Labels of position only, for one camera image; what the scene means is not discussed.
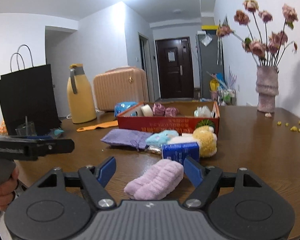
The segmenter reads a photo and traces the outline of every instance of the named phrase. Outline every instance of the pink vase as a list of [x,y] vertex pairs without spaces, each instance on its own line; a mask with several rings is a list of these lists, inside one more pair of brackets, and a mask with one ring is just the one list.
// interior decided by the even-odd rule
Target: pink vase
[[278,69],[270,66],[257,66],[256,91],[259,93],[257,110],[274,113],[275,96],[279,95]]

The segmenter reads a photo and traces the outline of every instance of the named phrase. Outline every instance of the yellow thermos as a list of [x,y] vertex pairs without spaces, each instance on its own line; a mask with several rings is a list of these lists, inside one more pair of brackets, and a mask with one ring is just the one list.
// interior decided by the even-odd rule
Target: yellow thermos
[[97,118],[91,85],[84,74],[83,64],[70,66],[67,94],[73,123],[89,122]]

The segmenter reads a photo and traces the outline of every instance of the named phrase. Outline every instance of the metal bolt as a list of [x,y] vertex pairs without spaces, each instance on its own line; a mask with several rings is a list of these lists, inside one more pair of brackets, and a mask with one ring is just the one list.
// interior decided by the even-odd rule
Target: metal bolt
[[199,199],[188,199],[186,201],[186,206],[187,207],[199,207],[201,205],[201,201]]
[[114,205],[114,201],[109,198],[103,198],[99,200],[98,205],[100,207],[112,207]]

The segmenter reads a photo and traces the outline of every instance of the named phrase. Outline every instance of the blue box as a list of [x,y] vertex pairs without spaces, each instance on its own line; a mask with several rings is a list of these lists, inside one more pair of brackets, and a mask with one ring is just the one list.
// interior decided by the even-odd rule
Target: blue box
[[179,162],[183,165],[185,158],[190,156],[199,162],[199,145],[196,142],[164,144],[162,148],[162,158]]

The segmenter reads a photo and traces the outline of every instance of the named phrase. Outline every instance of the beige suitcase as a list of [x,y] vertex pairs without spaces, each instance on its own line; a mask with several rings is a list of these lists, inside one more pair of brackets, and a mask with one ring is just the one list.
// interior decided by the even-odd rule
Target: beige suitcase
[[136,67],[121,67],[93,79],[97,107],[112,111],[120,102],[149,101],[146,72]]

